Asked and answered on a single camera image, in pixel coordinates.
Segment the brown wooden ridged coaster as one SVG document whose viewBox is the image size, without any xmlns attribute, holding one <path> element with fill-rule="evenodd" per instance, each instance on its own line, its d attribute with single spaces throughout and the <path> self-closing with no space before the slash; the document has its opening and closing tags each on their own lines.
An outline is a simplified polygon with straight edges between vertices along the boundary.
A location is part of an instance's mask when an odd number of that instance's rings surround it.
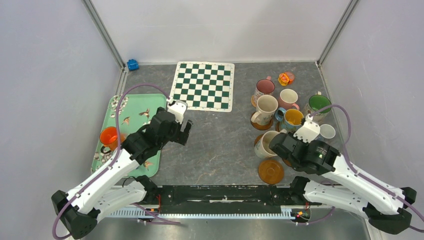
<svg viewBox="0 0 424 240">
<path fill-rule="evenodd" d="M 256 122 L 253 122 L 253 121 L 251 121 L 250 123 L 255 129 L 260 130 L 260 131 L 265 131 L 265 130 L 268 130 L 272 127 L 274 120 L 273 120 L 273 117 L 270 116 L 269 121 L 266 125 L 261 125 L 261 124 L 258 124 Z"/>
<path fill-rule="evenodd" d="M 283 166 L 274 159 L 263 160 L 258 166 L 258 176 L 266 184 L 275 185 L 284 178 Z"/>
</svg>

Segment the yellow interior mug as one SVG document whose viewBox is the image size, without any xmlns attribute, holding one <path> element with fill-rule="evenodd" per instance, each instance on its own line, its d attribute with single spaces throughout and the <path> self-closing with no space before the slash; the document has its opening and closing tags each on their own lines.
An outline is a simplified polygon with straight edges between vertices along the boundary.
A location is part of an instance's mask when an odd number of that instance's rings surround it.
<svg viewBox="0 0 424 240">
<path fill-rule="evenodd" d="M 302 119 L 304 118 L 299 110 L 294 108 L 286 110 L 283 107 L 279 107 L 274 116 L 277 120 L 276 131 L 286 130 L 291 133 L 296 132 L 302 126 Z"/>
</svg>

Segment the beige mug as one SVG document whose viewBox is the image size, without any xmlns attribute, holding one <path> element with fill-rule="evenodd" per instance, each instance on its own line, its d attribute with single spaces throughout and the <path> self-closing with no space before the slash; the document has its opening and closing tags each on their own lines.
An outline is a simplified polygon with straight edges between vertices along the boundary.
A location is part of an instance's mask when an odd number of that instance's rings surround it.
<svg viewBox="0 0 424 240">
<path fill-rule="evenodd" d="M 279 133 L 278 131 L 271 130 L 265 132 L 260 137 L 254 146 L 254 152 L 257 157 L 260 159 L 268 159 L 277 156 L 277 154 L 270 149 L 270 143 Z"/>
</svg>

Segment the grey white mug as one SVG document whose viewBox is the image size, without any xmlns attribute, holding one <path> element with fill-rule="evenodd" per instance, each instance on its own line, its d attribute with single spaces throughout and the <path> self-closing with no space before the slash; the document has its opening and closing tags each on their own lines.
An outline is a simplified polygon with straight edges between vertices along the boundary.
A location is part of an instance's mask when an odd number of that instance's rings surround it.
<svg viewBox="0 0 424 240">
<path fill-rule="evenodd" d="M 331 140 L 336 136 L 335 128 L 330 124 L 322 124 L 320 126 L 319 135 L 317 136 L 317 140 L 325 141 Z"/>
</svg>

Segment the green interior cartoon mug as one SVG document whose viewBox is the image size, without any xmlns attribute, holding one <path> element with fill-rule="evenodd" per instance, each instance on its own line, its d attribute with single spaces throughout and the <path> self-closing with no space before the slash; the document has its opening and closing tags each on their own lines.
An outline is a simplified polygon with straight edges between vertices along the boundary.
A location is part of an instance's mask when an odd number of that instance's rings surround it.
<svg viewBox="0 0 424 240">
<path fill-rule="evenodd" d="M 308 99 L 306 105 L 303 107 L 301 112 L 304 116 L 306 116 L 324 107 L 330 106 L 331 104 L 331 101 L 326 96 L 322 95 L 320 91 L 318 91 L 317 94 L 312 95 Z M 323 111 L 318 112 L 316 115 L 313 116 L 313 121 L 321 124 L 324 121 L 324 118 L 329 114 L 331 110 L 332 109 L 329 107 Z"/>
</svg>

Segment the pink mug cream interior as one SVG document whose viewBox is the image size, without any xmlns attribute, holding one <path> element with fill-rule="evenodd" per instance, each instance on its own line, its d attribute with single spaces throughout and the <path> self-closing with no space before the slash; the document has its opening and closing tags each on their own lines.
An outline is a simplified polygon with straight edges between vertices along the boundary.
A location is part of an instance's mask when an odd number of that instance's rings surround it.
<svg viewBox="0 0 424 240">
<path fill-rule="evenodd" d="M 285 110 L 296 109 L 300 110 L 300 107 L 296 104 L 298 101 L 298 94 L 289 88 L 283 89 L 279 93 L 279 97 L 277 99 L 278 106 L 280 108 L 284 108 Z"/>
</svg>

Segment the cream ceramic mug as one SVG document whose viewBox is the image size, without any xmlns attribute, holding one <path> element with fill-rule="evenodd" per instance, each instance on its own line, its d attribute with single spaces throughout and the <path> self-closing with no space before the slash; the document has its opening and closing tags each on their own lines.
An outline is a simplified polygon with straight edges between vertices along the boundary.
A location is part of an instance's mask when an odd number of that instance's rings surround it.
<svg viewBox="0 0 424 240">
<path fill-rule="evenodd" d="M 279 107 L 278 100 L 272 95 L 262 95 L 256 103 L 256 111 L 252 114 L 250 121 L 260 125 L 266 125 L 269 117 L 274 116 Z"/>
</svg>

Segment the orange mug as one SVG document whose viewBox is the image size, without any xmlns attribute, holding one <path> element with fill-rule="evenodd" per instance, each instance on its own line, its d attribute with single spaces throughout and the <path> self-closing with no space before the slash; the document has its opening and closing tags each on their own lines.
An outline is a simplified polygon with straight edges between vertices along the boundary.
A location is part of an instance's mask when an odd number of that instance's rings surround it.
<svg viewBox="0 0 424 240">
<path fill-rule="evenodd" d="M 118 131 L 114 126 L 105 128 L 99 136 L 100 143 L 102 144 L 100 152 L 108 154 L 113 152 L 118 147 Z"/>
</svg>

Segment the woven rattan coaster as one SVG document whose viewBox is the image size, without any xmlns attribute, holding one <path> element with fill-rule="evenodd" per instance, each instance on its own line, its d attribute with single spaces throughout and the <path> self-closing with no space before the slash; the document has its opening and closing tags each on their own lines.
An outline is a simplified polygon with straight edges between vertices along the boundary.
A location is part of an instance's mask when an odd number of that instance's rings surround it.
<svg viewBox="0 0 424 240">
<path fill-rule="evenodd" d="M 251 101 L 251 104 L 253 105 L 253 107 L 256 107 L 257 106 L 254 95 L 251 96 L 250 101 Z"/>
</svg>

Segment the pink ghost pattern mug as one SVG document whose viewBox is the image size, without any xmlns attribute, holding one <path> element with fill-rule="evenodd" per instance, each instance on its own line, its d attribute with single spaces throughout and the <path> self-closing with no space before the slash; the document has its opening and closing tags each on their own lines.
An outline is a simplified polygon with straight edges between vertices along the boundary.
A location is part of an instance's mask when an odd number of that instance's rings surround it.
<svg viewBox="0 0 424 240">
<path fill-rule="evenodd" d="M 267 76 L 266 78 L 259 80 L 256 83 L 255 90 L 253 93 L 256 103 L 259 97 L 263 95 L 271 95 L 274 92 L 275 88 L 276 87 L 274 82 L 272 81 L 271 76 Z"/>
</svg>

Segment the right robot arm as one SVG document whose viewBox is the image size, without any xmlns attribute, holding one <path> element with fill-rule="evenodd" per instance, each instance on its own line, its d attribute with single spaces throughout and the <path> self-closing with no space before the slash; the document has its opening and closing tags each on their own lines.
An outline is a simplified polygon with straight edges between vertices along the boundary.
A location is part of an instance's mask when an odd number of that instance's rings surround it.
<svg viewBox="0 0 424 240">
<path fill-rule="evenodd" d="M 298 172 L 322 176 L 345 189 L 324 186 L 307 177 L 297 176 L 289 188 L 295 204 L 320 203 L 354 213 L 373 227 L 397 235 L 411 228 L 412 208 L 417 192 L 410 187 L 393 187 L 361 171 L 337 149 L 313 140 L 303 142 L 291 133 L 278 133 L 269 148 Z"/>
</svg>

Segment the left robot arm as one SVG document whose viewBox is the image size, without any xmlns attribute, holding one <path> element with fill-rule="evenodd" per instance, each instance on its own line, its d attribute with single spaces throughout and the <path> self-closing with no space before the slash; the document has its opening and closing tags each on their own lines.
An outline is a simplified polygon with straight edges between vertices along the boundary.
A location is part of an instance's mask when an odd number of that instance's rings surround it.
<svg viewBox="0 0 424 240">
<path fill-rule="evenodd" d="M 56 218 L 52 236 L 59 240 L 56 228 L 61 222 L 69 235 L 78 240 L 88 235 L 96 225 L 112 212 L 143 201 L 153 203 L 157 190 L 147 176 L 141 176 L 127 187 L 111 191 L 111 187 L 129 172 L 155 156 L 168 142 L 185 145 L 192 127 L 188 120 L 182 130 L 185 102 L 177 100 L 167 109 L 159 107 L 149 124 L 118 142 L 112 157 L 85 181 L 65 192 L 56 191 L 51 200 Z"/>
</svg>

